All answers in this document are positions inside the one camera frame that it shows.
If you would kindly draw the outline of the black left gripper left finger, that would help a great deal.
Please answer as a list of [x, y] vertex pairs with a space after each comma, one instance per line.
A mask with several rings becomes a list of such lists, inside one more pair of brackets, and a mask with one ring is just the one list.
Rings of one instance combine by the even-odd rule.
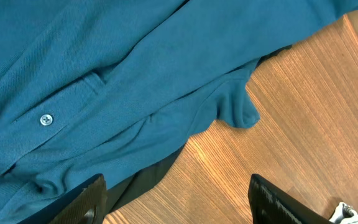
[[104, 177], [96, 174], [20, 224], [101, 224], [106, 200]]

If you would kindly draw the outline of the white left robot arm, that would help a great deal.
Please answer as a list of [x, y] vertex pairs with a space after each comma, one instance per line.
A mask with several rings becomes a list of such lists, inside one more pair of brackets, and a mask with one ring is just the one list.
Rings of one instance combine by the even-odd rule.
[[[254, 224], [332, 224], [358, 223], [358, 213], [344, 202], [331, 218], [318, 215], [259, 174], [250, 178], [248, 199]], [[19, 222], [20, 224], [102, 223], [107, 190], [103, 175], [96, 174], [54, 201]]]

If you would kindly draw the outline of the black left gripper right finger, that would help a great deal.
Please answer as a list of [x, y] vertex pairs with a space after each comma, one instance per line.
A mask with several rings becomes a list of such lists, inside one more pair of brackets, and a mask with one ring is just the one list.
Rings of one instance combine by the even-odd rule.
[[331, 224], [259, 174], [252, 174], [248, 199], [253, 224]]

